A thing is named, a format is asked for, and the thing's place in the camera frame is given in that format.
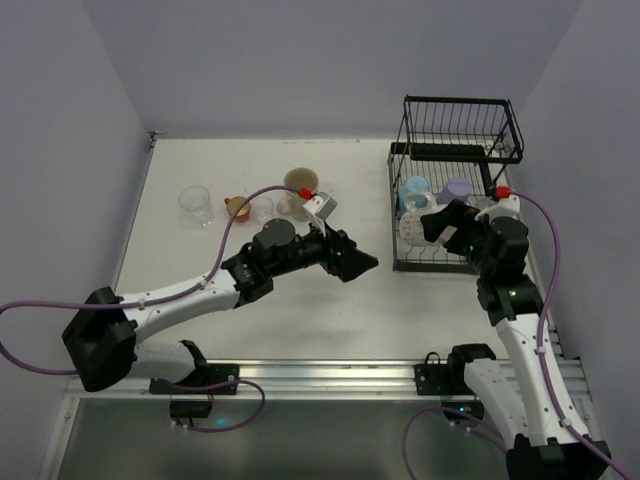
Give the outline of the white floral mug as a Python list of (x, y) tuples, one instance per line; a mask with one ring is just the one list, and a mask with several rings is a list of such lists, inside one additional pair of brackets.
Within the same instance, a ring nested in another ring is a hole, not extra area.
[(428, 198), (419, 194), (410, 194), (405, 200), (405, 213), (399, 221), (400, 238), (411, 247), (427, 246), (421, 218), (429, 214)]

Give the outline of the beige seahorse mug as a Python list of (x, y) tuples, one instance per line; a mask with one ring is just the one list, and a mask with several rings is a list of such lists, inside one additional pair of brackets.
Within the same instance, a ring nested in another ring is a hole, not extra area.
[(319, 186), (317, 174), (309, 168), (295, 168), (285, 174), (283, 185), (288, 190), (276, 205), (277, 213), (298, 222), (305, 222), (306, 213), (303, 206), (306, 199), (300, 194), (306, 191), (311, 194), (317, 192)]

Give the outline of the small clear glass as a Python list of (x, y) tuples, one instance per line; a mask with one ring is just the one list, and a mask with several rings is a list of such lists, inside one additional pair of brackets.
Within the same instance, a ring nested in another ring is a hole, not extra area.
[(275, 204), (266, 196), (259, 196), (251, 203), (252, 218), (255, 223), (264, 225), (274, 218)]

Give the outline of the orange ceramic mug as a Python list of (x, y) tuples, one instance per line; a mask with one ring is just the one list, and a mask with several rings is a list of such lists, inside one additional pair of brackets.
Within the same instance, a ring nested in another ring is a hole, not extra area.
[(234, 196), (224, 199), (226, 212), (234, 217), (235, 222), (245, 223), (250, 219), (251, 204), (243, 196)]

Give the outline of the clear plastic tumbler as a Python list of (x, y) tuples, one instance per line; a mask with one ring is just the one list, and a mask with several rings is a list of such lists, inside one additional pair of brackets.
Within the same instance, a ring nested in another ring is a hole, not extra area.
[(180, 193), (178, 203), (196, 225), (207, 226), (214, 221), (210, 192), (204, 186), (187, 187)]

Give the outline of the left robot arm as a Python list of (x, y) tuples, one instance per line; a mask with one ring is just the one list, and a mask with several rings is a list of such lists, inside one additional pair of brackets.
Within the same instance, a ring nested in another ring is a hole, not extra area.
[(319, 265), (350, 282), (378, 264), (343, 230), (310, 226), (301, 236), (289, 221), (275, 219), (214, 273), (137, 294), (118, 296), (110, 287), (94, 291), (78, 306), (62, 340), (88, 392), (128, 377), (194, 389), (206, 378), (206, 359), (197, 345), (181, 340), (162, 346), (151, 337), (207, 313), (254, 303), (273, 290), (279, 276)]

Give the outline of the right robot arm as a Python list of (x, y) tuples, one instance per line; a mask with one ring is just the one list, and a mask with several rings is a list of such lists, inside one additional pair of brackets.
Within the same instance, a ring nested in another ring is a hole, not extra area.
[(477, 395), (506, 447), (512, 479), (598, 479), (610, 450), (592, 438), (564, 383), (538, 287), (525, 272), (528, 229), (517, 199), (478, 210), (459, 200), (420, 217), (424, 239), (464, 257), (478, 275), (478, 301), (504, 345), (517, 383), (484, 345), (452, 349), (452, 378)]

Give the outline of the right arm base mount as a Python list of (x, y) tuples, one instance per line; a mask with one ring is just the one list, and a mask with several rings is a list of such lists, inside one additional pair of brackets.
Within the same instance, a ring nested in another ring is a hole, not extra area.
[(438, 397), (440, 405), (446, 408), (442, 414), (448, 421), (483, 420), (484, 405), (463, 379), (464, 367), (477, 359), (495, 360), (496, 355), (488, 345), (479, 343), (454, 346), (445, 361), (437, 352), (429, 352), (413, 366), (416, 394)]

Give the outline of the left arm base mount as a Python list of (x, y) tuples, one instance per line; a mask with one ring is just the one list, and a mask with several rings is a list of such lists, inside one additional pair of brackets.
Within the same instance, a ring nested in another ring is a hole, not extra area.
[(215, 395), (235, 395), (238, 387), (239, 367), (235, 364), (209, 364), (193, 341), (180, 341), (177, 352), (183, 363), (170, 364), (171, 373), (154, 374), (149, 392), (152, 394), (196, 394), (205, 400), (171, 400), (169, 416), (172, 424), (199, 433), (226, 433), (238, 430), (246, 422), (215, 427), (197, 426), (195, 420), (204, 420), (213, 411)]

